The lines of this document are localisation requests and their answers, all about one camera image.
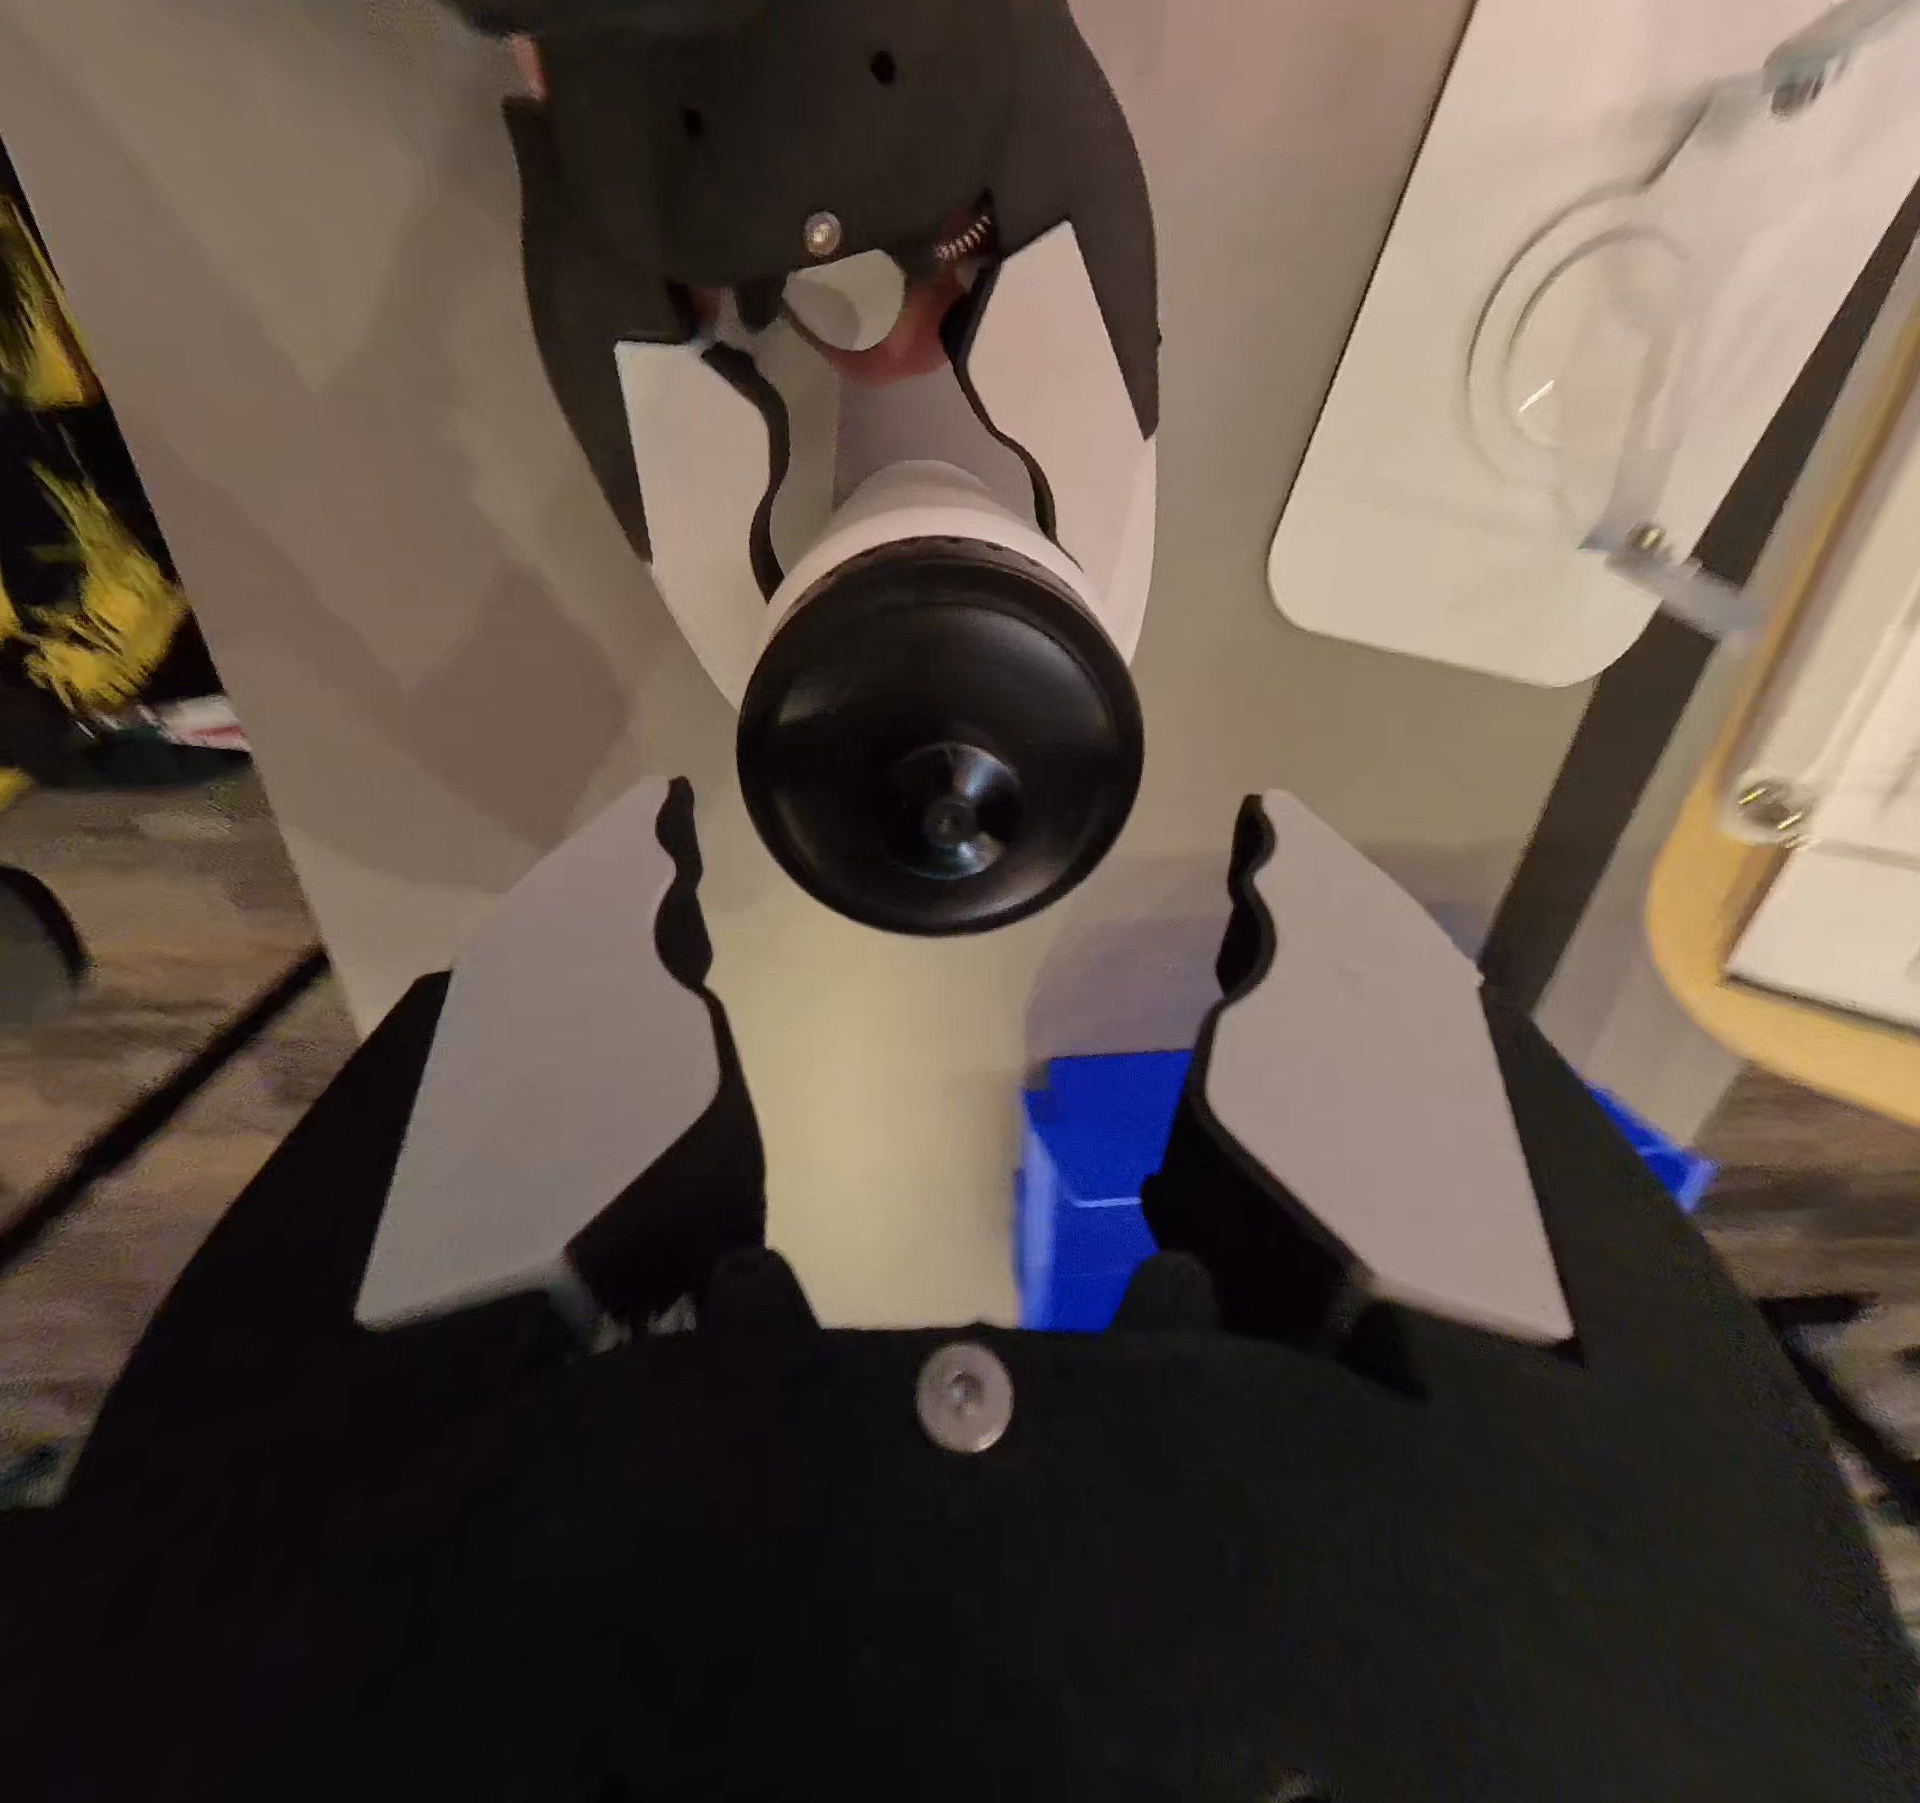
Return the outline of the black bottle lid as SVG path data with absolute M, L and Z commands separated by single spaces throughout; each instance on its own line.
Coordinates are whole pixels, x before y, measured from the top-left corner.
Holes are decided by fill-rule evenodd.
M 773 863 L 859 927 L 979 936 L 1061 903 L 1115 852 L 1145 723 L 1117 643 L 992 543 L 834 567 L 760 652 L 735 776 Z

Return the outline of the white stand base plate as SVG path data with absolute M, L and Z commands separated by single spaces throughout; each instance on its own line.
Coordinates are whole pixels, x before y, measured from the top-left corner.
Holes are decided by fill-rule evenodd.
M 1657 611 L 1581 541 L 1652 521 L 1704 564 L 1715 513 L 1916 191 L 1916 19 L 1812 108 L 1694 136 L 1716 83 L 1838 2 L 1474 0 L 1280 513 L 1280 615 L 1542 689 L 1629 650 Z M 1711 304 L 1669 472 L 1571 503 L 1480 461 L 1461 362 L 1520 244 L 1609 188 L 1643 191 L 1687 238 Z

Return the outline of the metal stand bracket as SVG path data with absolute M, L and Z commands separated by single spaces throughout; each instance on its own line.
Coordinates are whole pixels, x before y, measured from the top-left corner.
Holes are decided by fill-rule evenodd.
M 1916 19 L 1916 11 L 1919 0 L 1839 0 L 1783 39 L 1759 70 L 1716 83 L 1703 103 L 1694 136 L 1736 140 L 1764 117 L 1812 108 L 1852 62 Z
M 1761 627 L 1759 599 L 1703 562 L 1680 555 L 1659 524 L 1604 524 L 1587 532 L 1579 546 L 1639 592 L 1659 615 L 1716 645 L 1747 640 Z

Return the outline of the person's left hand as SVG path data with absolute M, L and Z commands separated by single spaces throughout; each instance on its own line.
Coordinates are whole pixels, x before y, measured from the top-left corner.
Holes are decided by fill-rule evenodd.
M 845 349 L 815 333 L 805 333 L 805 342 L 840 377 L 865 389 L 931 377 L 947 367 L 944 322 L 965 296 L 966 287 L 953 272 L 911 279 L 894 324 L 875 345 Z

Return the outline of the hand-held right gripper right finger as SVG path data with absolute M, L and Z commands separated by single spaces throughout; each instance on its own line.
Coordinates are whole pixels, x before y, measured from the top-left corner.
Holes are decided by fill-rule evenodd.
M 1283 791 L 1242 800 L 1221 997 L 1144 1210 L 1253 1341 L 1341 1341 L 1393 1307 L 1573 1341 L 1475 964 Z

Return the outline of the clear round stand foot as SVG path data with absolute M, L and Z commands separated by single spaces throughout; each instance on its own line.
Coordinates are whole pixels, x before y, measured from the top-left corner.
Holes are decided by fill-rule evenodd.
M 1504 263 L 1475 312 L 1461 399 L 1509 484 L 1600 501 L 1657 484 L 1698 377 L 1711 272 L 1643 191 L 1591 191 Z

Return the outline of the white plastic bottle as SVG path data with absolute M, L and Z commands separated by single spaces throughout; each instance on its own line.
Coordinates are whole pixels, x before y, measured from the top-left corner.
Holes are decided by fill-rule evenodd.
M 959 549 L 974 562 L 1010 566 L 1051 582 L 1103 630 L 1121 660 L 1133 663 L 1147 610 L 1154 521 L 1154 490 L 1136 486 L 1117 520 L 1069 532 L 1061 546 L 1035 521 L 1009 511 L 971 472 L 904 461 L 868 476 L 840 506 L 827 534 L 773 595 L 759 649 L 766 649 L 831 576 L 851 572 L 854 564 L 884 553 L 925 562 L 937 549 Z

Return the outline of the black tape strip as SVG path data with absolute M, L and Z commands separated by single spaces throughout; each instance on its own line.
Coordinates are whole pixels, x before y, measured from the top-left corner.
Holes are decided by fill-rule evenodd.
M 1788 537 L 1790 496 L 1836 431 L 1916 230 L 1911 191 L 1715 513 L 1703 541 L 1707 573 L 1745 584 Z M 1709 662 L 1704 633 L 1657 617 L 1597 684 L 1478 958 L 1493 992 L 1525 1015 L 1558 976 Z

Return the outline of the white instruction sheet holder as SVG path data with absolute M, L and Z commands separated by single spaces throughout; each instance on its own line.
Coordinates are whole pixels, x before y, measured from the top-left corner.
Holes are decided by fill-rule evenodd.
M 1916 1027 L 1916 454 L 1823 564 L 1747 730 L 1728 812 L 1743 839 L 1788 850 L 1730 974 Z

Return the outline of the blue plastic bin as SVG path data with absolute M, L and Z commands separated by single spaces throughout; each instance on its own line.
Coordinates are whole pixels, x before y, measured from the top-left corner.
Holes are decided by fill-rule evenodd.
M 1015 1269 L 1024 1329 L 1092 1334 L 1115 1320 L 1156 1248 L 1144 1190 L 1180 1133 L 1192 1065 L 1187 1049 L 1065 1056 L 1022 1093 Z M 1430 1307 L 1425 1283 L 1385 1281 L 1372 1286 L 1374 1311 L 1425 1313 L 1585 1358 L 1569 1311 L 1552 1313 L 1561 1334 L 1542 1336 L 1532 1309 L 1506 1306 L 1529 1295 L 1532 1269 L 1506 1271 L 1504 1248 L 1551 1240 L 1493 1054 L 1290 1058 L 1262 1106 L 1280 1112 L 1283 1135 L 1308 1143 L 1299 1197 L 1309 1217 L 1362 1217 L 1364 1240 L 1385 1240 L 1391 1268 L 1410 1265 L 1418 1242 L 1437 1242 L 1444 1269 L 1471 1273 L 1466 1307 L 1450 1288 Z

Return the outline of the red green striped object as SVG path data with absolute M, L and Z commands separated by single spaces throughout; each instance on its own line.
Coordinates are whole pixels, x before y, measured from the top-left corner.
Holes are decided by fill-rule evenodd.
M 227 697 L 142 702 L 113 712 L 109 728 L 152 737 L 179 750 L 252 756 L 252 743 Z

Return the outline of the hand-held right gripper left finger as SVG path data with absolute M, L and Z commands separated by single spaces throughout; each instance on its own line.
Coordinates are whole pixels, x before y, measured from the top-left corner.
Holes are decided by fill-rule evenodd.
M 766 1170 L 711 989 L 695 790 L 647 780 L 494 905 L 450 974 L 356 1320 L 512 1296 L 643 1325 L 766 1240 Z

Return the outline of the black office chair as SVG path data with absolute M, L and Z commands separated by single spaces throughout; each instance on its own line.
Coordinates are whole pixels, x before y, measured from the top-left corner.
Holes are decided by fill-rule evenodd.
M 84 939 L 55 891 L 3 866 L 3 1031 L 27 1031 L 61 1015 L 87 974 Z

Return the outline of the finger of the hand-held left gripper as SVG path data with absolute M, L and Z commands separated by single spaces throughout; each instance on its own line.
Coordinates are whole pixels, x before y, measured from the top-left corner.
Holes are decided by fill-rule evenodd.
M 951 375 L 1020 458 L 1043 566 L 1133 663 L 1147 615 L 1158 441 L 1136 419 L 1077 231 L 1056 224 L 977 277 Z
M 789 413 L 732 343 L 613 352 L 655 588 L 723 700 L 737 706 L 786 573 L 773 507 L 789 472 Z

